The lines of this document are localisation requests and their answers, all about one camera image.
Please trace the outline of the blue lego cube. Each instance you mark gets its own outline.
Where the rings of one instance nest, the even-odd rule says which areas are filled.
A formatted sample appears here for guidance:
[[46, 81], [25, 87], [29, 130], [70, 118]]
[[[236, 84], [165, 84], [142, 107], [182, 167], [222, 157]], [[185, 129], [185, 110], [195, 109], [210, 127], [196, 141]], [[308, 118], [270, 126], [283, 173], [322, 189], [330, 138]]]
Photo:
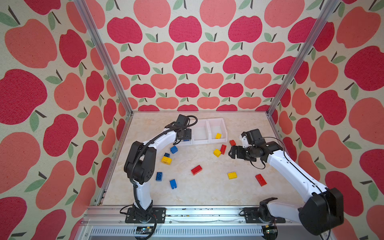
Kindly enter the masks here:
[[175, 154], [176, 152], [178, 152], [178, 148], [176, 146], [173, 146], [170, 148], [170, 151], [172, 154]]

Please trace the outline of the white three-compartment plastic bin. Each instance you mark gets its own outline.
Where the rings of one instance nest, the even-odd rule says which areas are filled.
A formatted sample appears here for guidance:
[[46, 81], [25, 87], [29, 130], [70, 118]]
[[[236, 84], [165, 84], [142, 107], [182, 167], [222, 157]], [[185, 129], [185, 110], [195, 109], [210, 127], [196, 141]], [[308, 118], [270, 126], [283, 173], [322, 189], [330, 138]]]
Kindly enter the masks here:
[[228, 131], [223, 118], [199, 119], [198, 123], [191, 127], [192, 140], [180, 142], [178, 146], [223, 144], [228, 141]]

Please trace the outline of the yellow lego cube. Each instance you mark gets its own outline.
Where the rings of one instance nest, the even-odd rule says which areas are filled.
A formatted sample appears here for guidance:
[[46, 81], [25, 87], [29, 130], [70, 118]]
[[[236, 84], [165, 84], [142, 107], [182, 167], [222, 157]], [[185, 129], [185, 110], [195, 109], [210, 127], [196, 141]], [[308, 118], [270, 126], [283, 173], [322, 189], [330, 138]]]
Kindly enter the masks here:
[[215, 149], [215, 150], [214, 150], [214, 155], [215, 155], [216, 157], [219, 157], [221, 154], [222, 154], [222, 153], [221, 153], [220, 150], [218, 150], [218, 149]]

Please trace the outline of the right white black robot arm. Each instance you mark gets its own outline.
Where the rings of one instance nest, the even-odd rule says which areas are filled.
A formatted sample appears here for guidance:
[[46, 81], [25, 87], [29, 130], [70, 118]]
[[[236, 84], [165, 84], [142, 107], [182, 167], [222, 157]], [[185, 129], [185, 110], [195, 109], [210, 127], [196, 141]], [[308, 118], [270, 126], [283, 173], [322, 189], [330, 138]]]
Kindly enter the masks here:
[[318, 236], [344, 223], [344, 197], [336, 189], [329, 189], [293, 162], [276, 142], [259, 146], [232, 146], [232, 159], [255, 162], [261, 160], [276, 169], [303, 198], [303, 206], [277, 203], [276, 198], [260, 202], [258, 217], [264, 223], [283, 218], [301, 223], [312, 235]]

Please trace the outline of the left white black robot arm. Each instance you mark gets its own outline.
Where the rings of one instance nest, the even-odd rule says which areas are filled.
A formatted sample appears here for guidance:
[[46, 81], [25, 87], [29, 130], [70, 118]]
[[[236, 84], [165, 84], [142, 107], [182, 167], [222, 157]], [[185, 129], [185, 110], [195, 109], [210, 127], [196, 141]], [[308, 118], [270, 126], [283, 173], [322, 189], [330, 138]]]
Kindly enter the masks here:
[[130, 148], [124, 172], [133, 185], [134, 206], [149, 212], [153, 205], [148, 181], [155, 173], [157, 151], [172, 143], [192, 139], [190, 128], [165, 128], [163, 132], [145, 142], [135, 141]]

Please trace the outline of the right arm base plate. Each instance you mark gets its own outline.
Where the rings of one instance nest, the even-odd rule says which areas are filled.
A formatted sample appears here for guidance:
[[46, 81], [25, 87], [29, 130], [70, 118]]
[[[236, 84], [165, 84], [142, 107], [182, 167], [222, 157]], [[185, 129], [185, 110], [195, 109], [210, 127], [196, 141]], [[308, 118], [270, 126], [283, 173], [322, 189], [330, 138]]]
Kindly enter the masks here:
[[273, 217], [265, 207], [244, 208], [240, 215], [245, 217], [247, 224], [286, 223], [286, 219]]

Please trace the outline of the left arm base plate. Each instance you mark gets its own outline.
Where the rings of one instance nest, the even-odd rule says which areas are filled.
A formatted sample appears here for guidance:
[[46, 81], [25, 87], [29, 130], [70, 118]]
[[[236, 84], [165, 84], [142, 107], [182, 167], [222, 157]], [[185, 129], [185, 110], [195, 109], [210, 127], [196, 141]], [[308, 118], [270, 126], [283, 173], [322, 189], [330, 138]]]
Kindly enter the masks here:
[[135, 206], [128, 209], [126, 213], [125, 223], [127, 224], [154, 224], [157, 221], [158, 224], [165, 223], [166, 208], [151, 208], [149, 213], [136, 208]]

